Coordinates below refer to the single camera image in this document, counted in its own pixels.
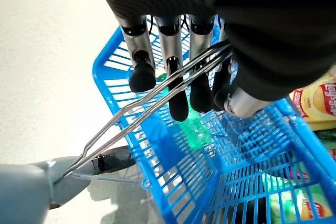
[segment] snack bag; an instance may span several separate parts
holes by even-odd
[[[289,187],[290,184],[287,179],[281,179],[279,177],[274,177],[269,174],[262,174],[261,175],[263,179],[264,187],[268,189],[268,191],[271,191],[273,188],[274,190],[281,189],[283,187]],[[303,194],[302,190],[298,189],[295,190],[295,194],[293,195],[290,191],[283,191],[281,192],[281,201],[284,209],[284,218],[286,222],[294,222],[297,221],[296,219],[296,213],[295,213],[295,201],[292,197],[296,197],[296,202],[298,209],[300,211],[299,214],[301,214],[301,210],[303,207],[302,199]],[[280,200],[278,194],[271,194],[269,195],[270,200],[270,207],[271,207],[271,223],[272,224],[281,224],[281,211],[280,211]]]
[[[316,213],[319,218],[325,218],[332,216],[332,212],[329,208],[329,204],[323,194],[323,191],[319,185],[310,186],[309,190],[312,195],[312,202],[315,207]],[[303,190],[303,205],[301,210],[301,219],[310,220],[313,219],[313,210],[311,203],[306,193],[306,190]]]
[[[295,89],[289,96],[312,130],[336,127],[336,66],[316,82]]]

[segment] gray floor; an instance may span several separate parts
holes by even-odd
[[[114,15],[105,0],[0,6],[0,163],[78,155],[111,117],[91,72],[118,25]],[[140,186],[94,181],[45,223],[160,223],[159,216]]]

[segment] black cable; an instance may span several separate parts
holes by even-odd
[[[153,28],[153,15],[151,15],[151,26],[148,30],[148,34],[150,35],[152,33],[152,28]]]
[[[189,26],[188,26],[188,23],[187,23],[187,15],[186,15],[186,14],[183,14],[182,26],[183,26],[183,24],[185,24],[185,26],[186,26],[188,32],[190,32],[190,30],[189,30]]]
[[[220,17],[219,17],[219,15],[217,15],[217,20],[218,20],[218,25],[219,25],[219,28],[221,29],[221,28],[222,28],[222,24],[221,24],[221,21],[220,21]]]

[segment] red logo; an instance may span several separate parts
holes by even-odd
[[[320,85],[324,95],[324,106],[330,115],[336,115],[336,83]]]
[[[330,154],[332,158],[336,161],[336,148],[330,149]]]
[[[310,202],[306,202],[306,205],[307,205],[307,208],[309,210],[309,217],[310,219],[313,218],[313,212],[312,212],[312,209],[311,209],[311,206],[310,206]],[[318,203],[318,202],[314,202],[314,205],[315,205],[315,209],[317,210],[317,214],[319,217],[325,217],[325,212],[324,212],[324,207]]]
[[[298,90],[298,89],[296,89],[294,91],[293,103],[296,106],[296,108],[298,109],[298,111],[300,113],[300,116],[303,117],[303,118],[306,118],[308,116],[304,113],[304,111],[302,109],[302,105],[301,105],[302,92],[303,92],[303,90]]]

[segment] yellow snack bag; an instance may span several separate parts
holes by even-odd
[[[336,66],[311,85],[289,94],[312,130],[336,127]]]

